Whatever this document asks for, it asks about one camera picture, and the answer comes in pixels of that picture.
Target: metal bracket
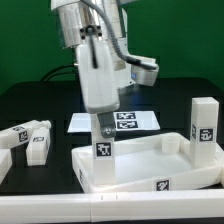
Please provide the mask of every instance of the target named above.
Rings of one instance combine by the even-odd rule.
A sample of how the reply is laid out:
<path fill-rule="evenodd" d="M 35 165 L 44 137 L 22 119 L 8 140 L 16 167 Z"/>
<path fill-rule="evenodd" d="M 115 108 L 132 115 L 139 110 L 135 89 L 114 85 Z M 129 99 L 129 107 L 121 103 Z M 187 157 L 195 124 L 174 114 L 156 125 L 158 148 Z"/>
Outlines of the metal bracket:
<path fill-rule="evenodd" d="M 116 124 L 113 112 L 97 114 L 97 117 L 103 138 L 114 138 L 116 136 Z"/>

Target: white container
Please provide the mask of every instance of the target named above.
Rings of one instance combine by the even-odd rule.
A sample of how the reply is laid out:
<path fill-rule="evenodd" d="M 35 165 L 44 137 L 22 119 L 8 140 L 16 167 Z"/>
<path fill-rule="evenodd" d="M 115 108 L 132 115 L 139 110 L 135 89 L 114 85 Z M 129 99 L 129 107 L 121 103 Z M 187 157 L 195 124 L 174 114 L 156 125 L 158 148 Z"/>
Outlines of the white container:
<path fill-rule="evenodd" d="M 29 142 L 34 130 L 41 127 L 51 128 L 50 121 L 30 121 L 3 131 L 0 131 L 0 149 L 11 149 Z"/>
<path fill-rule="evenodd" d="M 166 154 L 176 154 L 180 150 L 180 138 L 177 135 L 162 138 L 162 151 Z"/>
<path fill-rule="evenodd" d="M 49 129 L 44 127 L 33 132 L 26 150 L 28 166 L 41 166 L 46 164 L 50 142 Z"/>
<path fill-rule="evenodd" d="M 180 139 L 179 152 L 163 153 L 162 139 L 174 135 Z M 93 182 L 92 146 L 72 151 L 73 169 L 85 193 L 195 190 L 221 182 L 224 153 L 218 144 L 214 165 L 202 168 L 193 166 L 190 141 L 178 133 L 115 142 L 114 150 L 116 183 L 107 186 Z"/>

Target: cable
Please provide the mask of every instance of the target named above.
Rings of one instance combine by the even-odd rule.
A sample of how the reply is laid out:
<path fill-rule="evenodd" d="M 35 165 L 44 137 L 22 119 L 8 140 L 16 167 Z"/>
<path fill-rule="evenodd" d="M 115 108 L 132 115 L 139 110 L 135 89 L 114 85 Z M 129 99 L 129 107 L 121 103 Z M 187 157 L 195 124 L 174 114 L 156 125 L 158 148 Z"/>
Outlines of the cable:
<path fill-rule="evenodd" d="M 93 4 L 91 1 L 89 0 L 82 0 L 82 2 L 84 2 L 86 5 L 88 5 L 90 8 L 94 9 L 99 15 L 100 17 L 104 20 L 108 33 L 111 36 L 111 42 L 112 45 L 114 47 L 115 52 L 117 53 L 118 57 L 120 57 L 122 60 L 127 61 L 127 56 L 124 55 L 121 52 L 120 46 L 117 43 L 117 39 L 116 39 L 116 35 L 114 33 L 114 29 L 110 23 L 109 18 L 107 17 L 107 15 L 95 4 Z"/>
<path fill-rule="evenodd" d="M 56 73 L 56 74 L 53 74 L 51 76 L 49 76 L 45 81 L 50 81 L 52 78 L 56 77 L 56 76 L 61 76 L 61 75 L 76 75 L 74 72 L 62 72 L 62 73 Z"/>
<path fill-rule="evenodd" d="M 158 68 L 156 64 L 144 62 L 139 59 L 124 55 L 120 49 L 120 46 L 118 45 L 116 35 L 114 33 L 114 29 L 107 15 L 103 12 L 103 10 L 101 10 L 97 5 L 92 3 L 90 0 L 82 0 L 82 2 L 85 3 L 87 6 L 89 6 L 90 8 L 94 9 L 100 15 L 100 17 L 104 20 L 107 27 L 107 31 L 111 37 L 111 43 L 119 58 L 121 58 L 122 60 L 126 61 L 129 64 L 139 66 L 146 70 L 156 70 Z"/>
<path fill-rule="evenodd" d="M 42 82 L 46 81 L 52 74 L 54 74 L 55 72 L 58 72 L 62 69 L 65 69 L 65 68 L 74 68 L 74 64 L 62 65 L 62 66 L 52 69 L 46 75 L 44 75 L 40 81 L 42 81 Z"/>

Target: white paper sheet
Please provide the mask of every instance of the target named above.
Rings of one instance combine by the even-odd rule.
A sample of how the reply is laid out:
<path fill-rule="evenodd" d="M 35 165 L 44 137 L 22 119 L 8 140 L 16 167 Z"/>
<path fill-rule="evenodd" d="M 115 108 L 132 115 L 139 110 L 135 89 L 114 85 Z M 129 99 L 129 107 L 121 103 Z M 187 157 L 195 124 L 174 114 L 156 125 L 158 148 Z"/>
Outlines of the white paper sheet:
<path fill-rule="evenodd" d="M 160 126 L 153 111 L 114 112 L 117 131 L 159 130 Z M 90 114 L 75 113 L 68 133 L 90 132 Z"/>

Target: white cylinder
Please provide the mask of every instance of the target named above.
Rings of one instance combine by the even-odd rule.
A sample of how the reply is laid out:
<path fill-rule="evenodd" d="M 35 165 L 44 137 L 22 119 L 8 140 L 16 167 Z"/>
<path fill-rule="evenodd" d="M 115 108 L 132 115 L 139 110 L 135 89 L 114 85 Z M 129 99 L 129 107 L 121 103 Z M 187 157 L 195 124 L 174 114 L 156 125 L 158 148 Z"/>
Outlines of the white cylinder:
<path fill-rule="evenodd" d="M 180 138 L 175 135 L 164 136 L 162 139 L 162 151 L 166 154 L 176 154 L 180 150 Z"/>

